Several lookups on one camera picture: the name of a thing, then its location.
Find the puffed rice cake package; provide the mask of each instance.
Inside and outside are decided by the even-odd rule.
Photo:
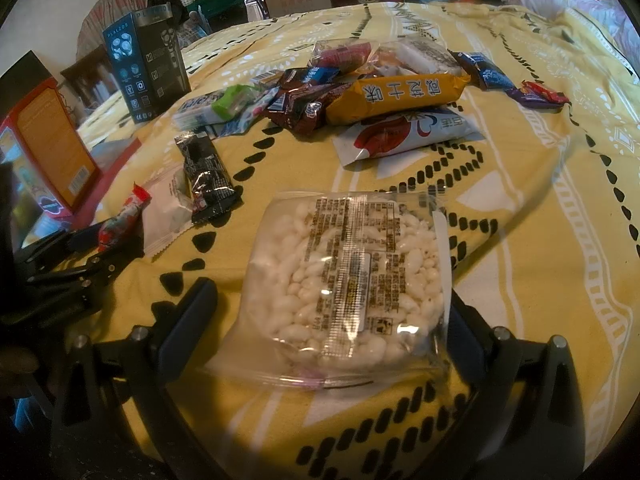
[[[306,388],[444,377],[450,296],[433,196],[280,193],[258,228],[238,318],[206,369]]]

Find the black product box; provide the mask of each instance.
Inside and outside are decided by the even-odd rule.
[[[136,10],[102,33],[131,117],[149,121],[191,91],[171,5]]]

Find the yellow bedsheet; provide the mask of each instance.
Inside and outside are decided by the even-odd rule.
[[[264,131],[269,121],[261,120],[245,136],[216,141],[229,173],[244,187],[244,204],[226,224],[187,232],[155,261],[134,261],[115,283],[113,307],[75,328],[97,340],[122,338],[132,325],[152,323],[154,301],[178,301],[161,284],[165,273],[175,272],[168,279],[174,285],[172,280],[182,279],[184,290],[197,276],[215,280],[218,312],[188,370],[169,390],[204,446],[235,478],[359,478],[379,468],[400,478],[452,419],[424,380],[313,393],[198,371],[234,322],[260,217],[284,189],[425,189],[444,183],[460,296],[492,326],[505,325],[517,337],[545,342],[560,333],[568,339],[584,404],[586,463],[638,395],[640,91],[612,39],[590,20],[573,10],[551,23],[522,7],[371,4],[247,23],[183,54],[192,95],[199,95],[265,70],[304,66],[318,40],[385,41],[413,33],[452,50],[482,51],[513,82],[542,80],[569,96],[572,106],[539,113],[502,92],[468,87],[451,106],[478,126],[482,139],[369,160],[349,170],[340,166],[331,142],[340,128],[317,132],[315,142],[299,142],[286,130]],[[179,104],[136,131],[142,148],[114,181],[98,219],[120,209],[133,181],[143,183],[182,160],[171,122]],[[117,96],[104,107],[116,119],[127,113]],[[81,134],[95,140],[112,126],[98,118]],[[126,128],[132,131],[130,124]],[[205,232],[216,237],[200,253],[192,238]],[[196,258],[204,270],[181,271]],[[464,387],[453,380],[451,389],[462,402]],[[127,411],[135,419],[130,404]],[[149,450],[139,421],[134,424]],[[397,439],[401,445],[394,453]]]

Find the nutrition label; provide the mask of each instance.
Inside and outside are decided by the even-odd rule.
[[[393,332],[404,292],[399,215],[397,203],[365,196],[316,201],[305,260],[326,257],[314,319],[314,329],[328,333],[323,354],[348,357],[359,333]]]

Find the snack wrapper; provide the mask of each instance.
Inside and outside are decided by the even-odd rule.
[[[515,85],[493,61],[482,52],[452,52],[460,66],[471,76],[471,82],[482,90],[508,90]]]
[[[448,73],[462,76],[462,69],[444,47],[410,36],[380,45],[370,64],[382,76]]]
[[[372,51],[369,41],[348,38],[346,40],[318,41],[309,60],[309,66],[337,68],[348,74],[367,62]]]
[[[453,74],[359,79],[329,105],[329,124],[353,124],[376,115],[439,106],[460,97],[469,77]]]
[[[145,256],[155,256],[193,226],[193,200],[181,164],[149,180],[145,189],[153,200],[142,211]]]
[[[120,212],[102,224],[98,231],[98,252],[101,253],[122,241],[133,228],[142,213],[142,209],[151,199],[143,187],[133,185],[131,195],[125,200]]]
[[[268,72],[262,72],[251,79],[249,84],[258,87],[261,90],[268,90],[278,85],[278,81],[284,73],[283,70],[269,70]]]
[[[275,87],[263,92],[255,103],[248,105],[235,119],[222,124],[213,124],[215,136],[228,137],[244,134],[274,100],[278,90],[279,88]]]
[[[351,83],[332,85],[332,88],[328,89],[322,95],[309,101],[300,119],[294,126],[293,132],[302,136],[310,136],[313,130],[323,126],[326,119],[326,108],[343,92],[351,86]]]
[[[276,99],[267,107],[265,115],[278,126],[293,131],[306,105],[334,87],[335,85],[332,84],[317,86],[304,84],[291,90],[280,90]]]
[[[356,123],[334,137],[334,146],[340,163],[346,166],[356,160],[395,155],[474,131],[464,117],[447,107],[427,108]]]
[[[546,86],[541,85],[540,83],[523,81],[522,86],[524,88],[528,88],[529,90],[533,90],[536,94],[542,96],[547,101],[550,101],[552,103],[564,104],[564,103],[571,102],[569,101],[569,98],[566,95],[564,95],[562,92],[555,92],[550,88],[547,88]]]
[[[285,92],[303,85],[318,86],[330,83],[338,75],[337,68],[288,68],[282,74],[278,86]]]
[[[184,157],[184,173],[191,184],[193,224],[230,211],[240,195],[207,133],[185,132],[175,137],[175,143]]]
[[[188,99],[174,114],[174,123],[181,130],[225,123],[236,117],[257,95],[258,90],[251,86],[233,85]]]
[[[505,90],[504,93],[525,108],[532,108],[533,110],[559,110],[564,106],[563,103],[555,103],[545,99],[528,87],[511,88]]]
[[[207,370],[305,388],[444,377],[447,221],[426,192],[279,194]]]

